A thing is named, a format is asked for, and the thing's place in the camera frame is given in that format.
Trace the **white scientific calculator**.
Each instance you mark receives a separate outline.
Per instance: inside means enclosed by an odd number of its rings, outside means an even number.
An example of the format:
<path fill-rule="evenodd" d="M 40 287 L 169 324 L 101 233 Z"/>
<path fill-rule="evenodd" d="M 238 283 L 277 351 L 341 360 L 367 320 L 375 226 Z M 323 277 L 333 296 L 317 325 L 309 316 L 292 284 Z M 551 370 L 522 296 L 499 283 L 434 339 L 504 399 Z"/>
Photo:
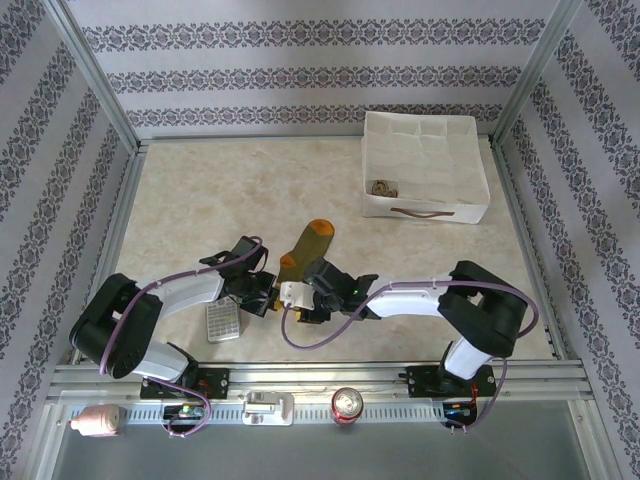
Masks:
<path fill-rule="evenodd" d="M 219 343 L 240 337 L 240 315 L 237 303 L 225 297 L 209 303 L 205 307 L 207 340 Z"/>

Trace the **green striped sock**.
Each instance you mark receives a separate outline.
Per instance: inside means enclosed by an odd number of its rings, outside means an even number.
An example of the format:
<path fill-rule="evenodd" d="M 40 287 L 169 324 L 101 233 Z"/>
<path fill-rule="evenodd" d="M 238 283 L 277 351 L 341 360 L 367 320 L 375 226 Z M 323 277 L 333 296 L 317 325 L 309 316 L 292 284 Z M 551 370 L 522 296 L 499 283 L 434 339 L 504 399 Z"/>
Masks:
<path fill-rule="evenodd" d="M 292 250 L 280 258 L 278 283 L 299 282 L 307 267 L 329 249 L 335 227 L 326 219 L 314 219 L 307 224 Z"/>

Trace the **red soda can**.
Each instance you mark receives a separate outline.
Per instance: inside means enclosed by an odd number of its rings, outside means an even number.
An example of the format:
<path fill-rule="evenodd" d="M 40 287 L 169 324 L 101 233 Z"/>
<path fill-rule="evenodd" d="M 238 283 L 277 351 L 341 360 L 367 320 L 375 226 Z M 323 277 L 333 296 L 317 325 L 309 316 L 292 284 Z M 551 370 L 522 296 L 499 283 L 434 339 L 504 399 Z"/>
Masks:
<path fill-rule="evenodd" d="M 332 396 L 330 413 L 337 425 L 352 425 L 360 418 L 363 410 L 363 398 L 354 388 L 340 388 Z"/>

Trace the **small circuit board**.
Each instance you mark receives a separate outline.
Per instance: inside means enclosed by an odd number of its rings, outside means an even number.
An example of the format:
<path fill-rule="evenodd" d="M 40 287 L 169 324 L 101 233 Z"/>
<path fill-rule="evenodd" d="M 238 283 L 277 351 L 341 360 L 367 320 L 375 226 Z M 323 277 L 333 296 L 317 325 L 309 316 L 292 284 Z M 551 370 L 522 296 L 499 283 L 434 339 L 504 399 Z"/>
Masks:
<path fill-rule="evenodd" d="M 472 402 L 445 402 L 443 409 L 444 416 L 451 422 L 471 424 L 477 418 L 477 407 Z"/>
<path fill-rule="evenodd" d="M 204 417 L 205 409 L 201 405 L 181 404 L 166 406 L 163 410 L 163 419 L 172 420 L 201 420 Z"/>

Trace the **white divided organizer box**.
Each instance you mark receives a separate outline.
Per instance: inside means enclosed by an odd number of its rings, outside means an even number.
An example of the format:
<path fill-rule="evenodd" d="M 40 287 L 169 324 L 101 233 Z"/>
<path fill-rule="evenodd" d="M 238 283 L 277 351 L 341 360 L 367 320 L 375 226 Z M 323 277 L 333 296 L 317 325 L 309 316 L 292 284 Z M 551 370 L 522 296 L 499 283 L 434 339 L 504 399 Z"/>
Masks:
<path fill-rule="evenodd" d="M 368 111 L 361 140 L 362 214 L 477 224 L 490 204 L 476 119 Z M 396 182 L 399 196 L 370 194 L 374 180 Z M 415 219 L 390 212 L 452 211 L 452 217 Z"/>

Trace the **pink plastic bottle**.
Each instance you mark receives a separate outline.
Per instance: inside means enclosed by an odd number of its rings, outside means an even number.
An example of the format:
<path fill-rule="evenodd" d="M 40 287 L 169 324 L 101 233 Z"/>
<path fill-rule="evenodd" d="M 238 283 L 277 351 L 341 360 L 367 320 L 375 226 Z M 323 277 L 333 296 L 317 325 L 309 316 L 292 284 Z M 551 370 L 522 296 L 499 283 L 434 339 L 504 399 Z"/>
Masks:
<path fill-rule="evenodd" d="M 85 437 L 116 436 L 120 425 L 120 407 L 113 404 L 88 406 L 69 421 L 70 428 Z"/>

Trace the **aluminium front frame rail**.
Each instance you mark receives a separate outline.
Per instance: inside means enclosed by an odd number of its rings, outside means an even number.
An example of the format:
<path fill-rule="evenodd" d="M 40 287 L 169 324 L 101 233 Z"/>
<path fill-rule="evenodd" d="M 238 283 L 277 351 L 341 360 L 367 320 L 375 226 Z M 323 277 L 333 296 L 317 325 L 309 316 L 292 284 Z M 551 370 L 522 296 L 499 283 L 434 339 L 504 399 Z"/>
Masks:
<path fill-rule="evenodd" d="M 237 403 L 249 391 L 282 391 L 294 394 L 303 403 L 314 403 L 331 396 L 340 387 L 351 386 L 368 400 L 409 399 L 408 385 L 400 374 L 406 367 L 436 365 L 435 362 L 334 362 L 334 363 L 205 363 L 204 368 L 227 368 L 227 401 Z M 504 401 L 592 400 L 594 390 L 583 363 L 559 360 L 514 360 L 506 369 L 493 361 L 498 382 L 505 374 L 499 394 Z M 54 370 L 46 402 L 141 403 L 142 378 L 129 375 L 119 380 L 98 374 L 87 363 L 58 366 Z"/>

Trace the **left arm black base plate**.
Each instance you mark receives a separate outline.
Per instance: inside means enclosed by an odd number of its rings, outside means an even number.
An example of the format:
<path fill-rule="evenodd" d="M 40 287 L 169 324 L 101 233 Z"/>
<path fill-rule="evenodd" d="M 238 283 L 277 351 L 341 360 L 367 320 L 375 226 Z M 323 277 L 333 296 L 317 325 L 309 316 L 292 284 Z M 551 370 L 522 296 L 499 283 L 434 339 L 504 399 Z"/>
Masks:
<path fill-rule="evenodd" d="M 185 373 L 177 381 L 177 385 L 199 392 L 208 399 L 224 400 L 227 398 L 229 373 L 227 368 L 198 368 L 190 373 Z M 186 393 L 175 387 L 167 387 L 151 380 L 143 381 L 140 398 L 143 400 L 198 399 L 195 394 Z"/>

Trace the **white plastic bracket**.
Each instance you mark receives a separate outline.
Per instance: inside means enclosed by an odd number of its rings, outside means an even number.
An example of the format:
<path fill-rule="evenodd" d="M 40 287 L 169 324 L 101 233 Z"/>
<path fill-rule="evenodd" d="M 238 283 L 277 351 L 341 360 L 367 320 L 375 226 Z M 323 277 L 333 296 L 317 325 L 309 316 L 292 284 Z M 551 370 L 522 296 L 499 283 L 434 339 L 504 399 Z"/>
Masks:
<path fill-rule="evenodd" d="M 294 421 L 295 399 L 290 393 L 251 391 L 243 404 L 241 419 L 248 426 L 289 427 Z"/>

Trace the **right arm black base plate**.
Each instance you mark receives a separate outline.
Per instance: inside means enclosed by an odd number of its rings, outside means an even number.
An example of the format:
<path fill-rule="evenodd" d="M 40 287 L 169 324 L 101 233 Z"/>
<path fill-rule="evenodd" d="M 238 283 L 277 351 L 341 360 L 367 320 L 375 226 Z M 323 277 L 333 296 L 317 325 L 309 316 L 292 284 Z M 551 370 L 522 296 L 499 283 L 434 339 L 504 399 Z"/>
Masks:
<path fill-rule="evenodd" d="M 407 381 L 410 398 L 452 399 L 491 397 L 497 390 L 497 380 L 491 366 L 482 366 L 470 380 L 448 373 L 443 366 L 415 365 L 400 374 Z"/>

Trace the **aluminium side rail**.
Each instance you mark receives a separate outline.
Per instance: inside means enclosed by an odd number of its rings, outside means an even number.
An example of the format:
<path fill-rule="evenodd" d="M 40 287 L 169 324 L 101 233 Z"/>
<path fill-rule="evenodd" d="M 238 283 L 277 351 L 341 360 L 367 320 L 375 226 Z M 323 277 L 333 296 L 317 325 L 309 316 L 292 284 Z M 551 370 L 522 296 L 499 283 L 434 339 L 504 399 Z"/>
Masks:
<path fill-rule="evenodd" d="M 103 282 L 116 270 L 144 160 L 145 155 L 143 153 L 136 153 L 128 162 L 96 272 L 86 298 L 86 305 L 97 293 Z"/>
<path fill-rule="evenodd" d="M 492 156 L 504 191 L 511 218 L 514 223 L 519 246 L 526 265 L 529 281 L 540 310 L 541 323 L 551 344 L 553 356 L 557 360 L 577 360 L 578 355 L 570 344 L 564 325 L 550 295 L 544 268 L 540 266 L 538 250 L 531 239 L 526 212 L 520 204 L 520 197 L 514 187 L 508 165 L 501 148 L 490 144 Z"/>

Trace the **aluminium back rail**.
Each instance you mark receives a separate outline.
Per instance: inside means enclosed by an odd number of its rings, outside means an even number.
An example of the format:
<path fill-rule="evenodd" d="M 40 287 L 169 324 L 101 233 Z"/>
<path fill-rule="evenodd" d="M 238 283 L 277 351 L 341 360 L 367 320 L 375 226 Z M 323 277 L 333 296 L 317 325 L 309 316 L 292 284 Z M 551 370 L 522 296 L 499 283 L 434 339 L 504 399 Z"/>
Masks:
<path fill-rule="evenodd" d="M 247 143 L 247 142 L 294 142 L 294 141 L 339 141 L 360 140 L 360 135 L 294 135 L 294 136 L 184 136 L 143 139 L 138 147 L 139 153 L 147 153 L 152 146 L 193 143 Z"/>

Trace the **aluminium frame post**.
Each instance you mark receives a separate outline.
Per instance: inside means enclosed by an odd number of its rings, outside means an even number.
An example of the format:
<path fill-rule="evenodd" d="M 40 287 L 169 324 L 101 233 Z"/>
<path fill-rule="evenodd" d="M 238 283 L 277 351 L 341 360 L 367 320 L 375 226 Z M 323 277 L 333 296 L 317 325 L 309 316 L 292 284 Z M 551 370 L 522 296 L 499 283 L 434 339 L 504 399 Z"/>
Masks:
<path fill-rule="evenodd" d="M 40 1 L 56 25 L 89 87 L 124 142 L 127 151 L 130 154 L 137 154 L 140 140 L 66 0 Z"/>
<path fill-rule="evenodd" d="M 554 50 L 562 40 L 583 0 L 559 0 L 549 21 L 543 29 L 529 60 L 513 91 L 510 93 L 490 135 L 491 144 L 499 146 L 504 143 L 529 95 L 539 82 Z"/>

